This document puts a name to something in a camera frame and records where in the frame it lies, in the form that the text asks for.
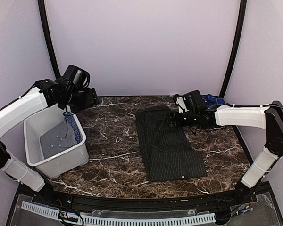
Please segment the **black pinstriped long sleeve shirt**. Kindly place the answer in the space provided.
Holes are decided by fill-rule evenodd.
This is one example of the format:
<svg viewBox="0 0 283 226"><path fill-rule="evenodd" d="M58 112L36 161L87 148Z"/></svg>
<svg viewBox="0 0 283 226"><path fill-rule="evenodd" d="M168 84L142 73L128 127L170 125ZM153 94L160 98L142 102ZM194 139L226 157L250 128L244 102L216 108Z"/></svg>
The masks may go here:
<svg viewBox="0 0 283 226"><path fill-rule="evenodd" d="M185 180L207 176L201 152L192 148L183 128L172 128L167 106L138 109L136 127L149 182Z"/></svg>

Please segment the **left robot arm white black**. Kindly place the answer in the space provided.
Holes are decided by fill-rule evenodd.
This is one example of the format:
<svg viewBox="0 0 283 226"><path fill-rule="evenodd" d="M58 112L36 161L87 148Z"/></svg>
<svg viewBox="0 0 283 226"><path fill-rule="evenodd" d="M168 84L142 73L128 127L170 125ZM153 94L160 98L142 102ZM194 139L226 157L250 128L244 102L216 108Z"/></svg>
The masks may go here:
<svg viewBox="0 0 283 226"><path fill-rule="evenodd" d="M98 102L94 88L63 78L37 81L0 109L0 171L54 205L57 194L46 180L87 163L86 135L77 114ZM25 161L3 142L17 126L22 129Z"/></svg>

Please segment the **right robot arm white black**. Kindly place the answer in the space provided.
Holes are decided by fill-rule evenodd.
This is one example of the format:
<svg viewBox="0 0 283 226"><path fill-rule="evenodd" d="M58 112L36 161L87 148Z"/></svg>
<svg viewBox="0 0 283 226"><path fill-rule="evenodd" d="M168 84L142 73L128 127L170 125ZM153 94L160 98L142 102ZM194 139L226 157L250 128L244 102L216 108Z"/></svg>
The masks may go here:
<svg viewBox="0 0 283 226"><path fill-rule="evenodd" d="M240 132L258 132L261 150L251 152L253 163L232 192L231 200L242 204L253 188L283 156L283 105L279 101L262 105L214 104L210 107L191 106L172 111L166 118L172 128L188 126L236 127Z"/></svg>

